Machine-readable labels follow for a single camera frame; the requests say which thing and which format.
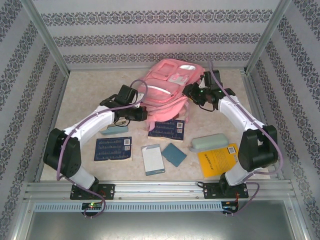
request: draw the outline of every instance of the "metal bracket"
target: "metal bracket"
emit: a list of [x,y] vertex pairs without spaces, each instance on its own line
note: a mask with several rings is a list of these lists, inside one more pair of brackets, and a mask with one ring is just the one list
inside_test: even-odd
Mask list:
[[[99,184],[96,193],[100,194],[105,200],[113,200],[115,196],[115,184]],[[71,200],[99,200],[100,198],[96,195],[92,195],[76,185],[72,185]]]
[[218,182],[198,182],[198,187],[203,189],[204,199],[247,199],[249,197],[245,183],[230,186],[223,193]]

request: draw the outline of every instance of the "patterned wallpaper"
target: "patterned wallpaper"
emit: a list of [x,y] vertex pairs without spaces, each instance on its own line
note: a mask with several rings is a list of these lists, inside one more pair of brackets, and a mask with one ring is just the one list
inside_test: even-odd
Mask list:
[[311,239],[320,239],[319,12],[315,0],[292,1],[251,73]]
[[68,67],[245,67],[279,0],[35,0]]
[[0,240],[35,179],[65,76],[18,0],[0,0]]

